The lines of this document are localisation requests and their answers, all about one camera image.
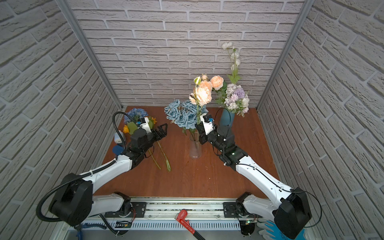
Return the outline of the clear ribbed glass vase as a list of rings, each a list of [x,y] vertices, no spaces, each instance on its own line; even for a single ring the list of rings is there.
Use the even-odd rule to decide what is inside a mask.
[[[199,133],[190,132],[190,151],[189,155],[192,159],[198,159],[202,156],[202,145],[199,142]]]

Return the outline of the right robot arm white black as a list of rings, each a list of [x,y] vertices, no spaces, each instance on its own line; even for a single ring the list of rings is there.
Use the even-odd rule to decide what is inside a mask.
[[[213,123],[202,122],[196,129],[202,145],[210,143],[225,166],[246,177],[267,196],[261,199],[243,194],[238,201],[245,215],[258,215],[273,221],[280,232],[292,240],[308,228],[312,218],[309,192],[291,188],[260,167],[235,144],[234,135],[227,126],[219,128]]]

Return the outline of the dusty blue hydrangea flower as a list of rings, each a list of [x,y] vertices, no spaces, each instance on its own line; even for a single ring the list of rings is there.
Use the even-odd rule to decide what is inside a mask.
[[[196,124],[200,123],[200,116],[208,113],[206,106],[198,107],[191,101],[181,102],[176,99],[164,108],[167,119],[180,127],[183,131],[196,131]]]

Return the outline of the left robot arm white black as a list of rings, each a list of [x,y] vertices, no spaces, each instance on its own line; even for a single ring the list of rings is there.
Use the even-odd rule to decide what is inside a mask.
[[[108,163],[89,170],[80,175],[68,174],[61,184],[39,201],[36,216],[43,222],[65,222],[71,227],[79,226],[88,217],[100,216],[107,228],[116,236],[122,235],[108,223],[105,213],[116,213],[119,217],[136,216],[131,198],[120,192],[110,195],[95,196],[102,186],[137,167],[145,158],[146,153],[154,147],[155,142],[165,138],[168,125],[150,128],[149,118],[131,120],[137,126],[127,142],[118,130],[116,121],[113,126],[123,145],[123,151]]]

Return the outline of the pink white hydrangea bouquet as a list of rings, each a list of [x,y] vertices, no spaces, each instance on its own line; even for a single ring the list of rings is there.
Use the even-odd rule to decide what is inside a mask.
[[[248,94],[241,85],[228,84],[218,91],[219,105],[238,116],[244,117],[248,113],[249,102]]]

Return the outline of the peach rose flower stem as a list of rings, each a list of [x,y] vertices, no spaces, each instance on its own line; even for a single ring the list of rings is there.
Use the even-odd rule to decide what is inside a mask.
[[[224,86],[224,78],[221,76],[212,77],[210,82],[215,91],[219,91]]]

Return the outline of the small pink rose stem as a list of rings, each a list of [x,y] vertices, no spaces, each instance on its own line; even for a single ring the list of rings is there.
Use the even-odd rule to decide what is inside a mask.
[[[195,88],[189,96],[190,102],[196,106],[197,109],[197,124],[201,122],[201,115],[205,113],[205,107],[212,101],[213,86],[208,81],[208,76],[203,74],[193,80]]]

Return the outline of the white poppy flower stem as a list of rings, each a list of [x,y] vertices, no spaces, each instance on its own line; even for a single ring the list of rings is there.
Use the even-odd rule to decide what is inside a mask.
[[[232,42],[223,43],[222,49],[227,51],[231,61],[232,73],[229,75],[229,79],[232,84],[236,84],[241,79],[239,76],[239,65],[241,64],[240,54]]]

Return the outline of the blue ceramic vase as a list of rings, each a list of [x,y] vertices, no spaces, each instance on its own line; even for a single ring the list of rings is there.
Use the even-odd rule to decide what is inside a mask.
[[[233,126],[234,119],[234,113],[230,112],[228,109],[223,109],[220,119],[220,126],[229,126],[231,128]]]

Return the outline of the orange sunflower stem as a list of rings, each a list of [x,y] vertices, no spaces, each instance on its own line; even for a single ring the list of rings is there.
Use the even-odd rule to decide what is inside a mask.
[[[156,123],[157,123],[157,119],[154,118],[154,117],[151,117],[151,116],[148,116],[148,118],[149,118],[149,125],[150,125],[150,127],[151,127],[151,129],[152,129],[152,128],[155,127],[155,125],[156,125]]]

